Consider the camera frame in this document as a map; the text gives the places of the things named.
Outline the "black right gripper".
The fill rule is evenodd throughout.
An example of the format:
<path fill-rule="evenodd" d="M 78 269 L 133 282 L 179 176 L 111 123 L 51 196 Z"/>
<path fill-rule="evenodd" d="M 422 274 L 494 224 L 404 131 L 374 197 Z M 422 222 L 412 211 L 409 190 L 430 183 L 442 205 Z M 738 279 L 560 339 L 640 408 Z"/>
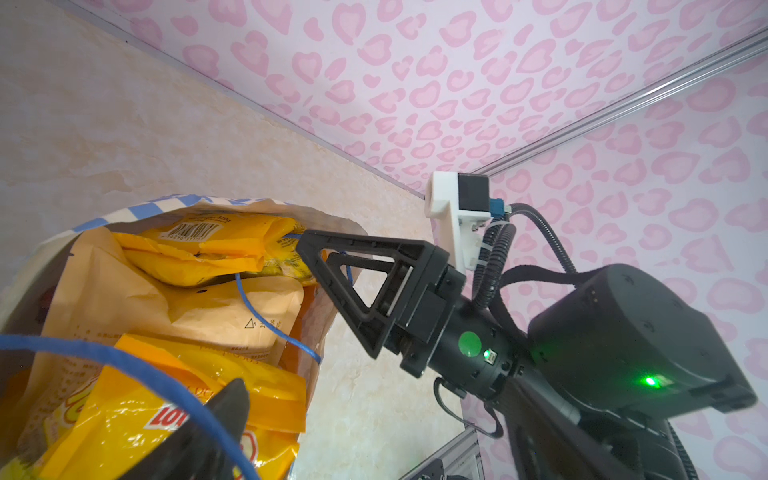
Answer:
<path fill-rule="evenodd" d="M 501 395 L 524 336 L 462 295 L 466 277 L 446 251 L 420 240 L 307 230 L 296 252 L 318 282 L 334 282 L 329 296 L 370 357 L 387 349 L 407 373 L 431 369 L 458 395 Z M 349 280 L 354 269 L 384 276 L 373 301 Z"/>

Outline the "yellow orange snack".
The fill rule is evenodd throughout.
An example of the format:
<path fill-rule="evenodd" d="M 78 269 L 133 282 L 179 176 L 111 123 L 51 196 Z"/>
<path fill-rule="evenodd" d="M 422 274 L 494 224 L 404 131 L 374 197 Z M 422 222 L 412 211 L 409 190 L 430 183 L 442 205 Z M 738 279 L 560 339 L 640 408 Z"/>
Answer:
<path fill-rule="evenodd" d="M 306 383 L 289 371 L 202 344 L 126 334 L 118 349 L 207 403 L 243 380 L 249 413 L 240 449 L 263 479 L 283 479 L 306 428 Z M 21 399 L 1 410 L 16 457 L 4 479 L 115 479 L 182 427 L 180 407 L 111 367 L 42 354 Z"/>

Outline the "orange snack bag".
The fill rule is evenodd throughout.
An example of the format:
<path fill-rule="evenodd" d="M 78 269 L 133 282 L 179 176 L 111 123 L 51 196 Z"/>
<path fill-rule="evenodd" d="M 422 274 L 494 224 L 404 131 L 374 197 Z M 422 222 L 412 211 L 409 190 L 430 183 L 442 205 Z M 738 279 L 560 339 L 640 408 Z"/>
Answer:
<path fill-rule="evenodd" d="M 333 324 L 334 317 L 333 305 L 322 289 L 319 286 L 305 287 L 304 300 L 289 336 L 323 357 L 325 337 Z M 299 375 L 306 381 L 307 401 L 310 401 L 319 377 L 318 362 L 300 347 L 287 343 L 278 366 Z"/>

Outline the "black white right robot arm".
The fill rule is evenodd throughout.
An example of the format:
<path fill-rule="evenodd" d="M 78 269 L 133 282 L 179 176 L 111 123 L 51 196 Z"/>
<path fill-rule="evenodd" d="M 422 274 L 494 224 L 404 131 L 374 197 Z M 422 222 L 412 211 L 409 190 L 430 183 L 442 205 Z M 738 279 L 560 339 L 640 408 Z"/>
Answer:
<path fill-rule="evenodd" d="M 370 356 L 482 403 L 520 478 L 695 478 L 671 419 L 757 401 L 710 319 L 630 265 L 507 268 L 514 235 L 486 236 L 470 296 L 428 242 L 309 230 L 296 250 Z"/>

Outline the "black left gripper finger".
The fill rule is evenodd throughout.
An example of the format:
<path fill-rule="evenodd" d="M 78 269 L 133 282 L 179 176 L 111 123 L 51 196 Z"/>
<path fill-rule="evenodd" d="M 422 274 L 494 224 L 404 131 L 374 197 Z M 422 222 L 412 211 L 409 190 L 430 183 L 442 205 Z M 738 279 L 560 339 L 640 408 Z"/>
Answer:
<path fill-rule="evenodd" d="M 250 402 L 245 383 L 235 379 L 205 404 L 213 420 L 208 433 L 186 421 L 136 465 L 124 479 L 234 479 L 251 477 L 251 460 L 240 447 Z"/>

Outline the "yellow snack bag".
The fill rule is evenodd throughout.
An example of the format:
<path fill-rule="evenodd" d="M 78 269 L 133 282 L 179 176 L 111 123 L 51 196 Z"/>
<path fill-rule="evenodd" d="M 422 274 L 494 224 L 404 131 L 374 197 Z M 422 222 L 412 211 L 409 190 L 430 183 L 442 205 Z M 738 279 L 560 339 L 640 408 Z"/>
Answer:
<path fill-rule="evenodd" d="M 113 236 L 132 264 L 169 285 L 196 287 L 241 274 L 285 276 L 307 286 L 315 280 L 296 252 L 304 231 L 289 217 L 221 213 L 191 215 L 170 226 Z"/>

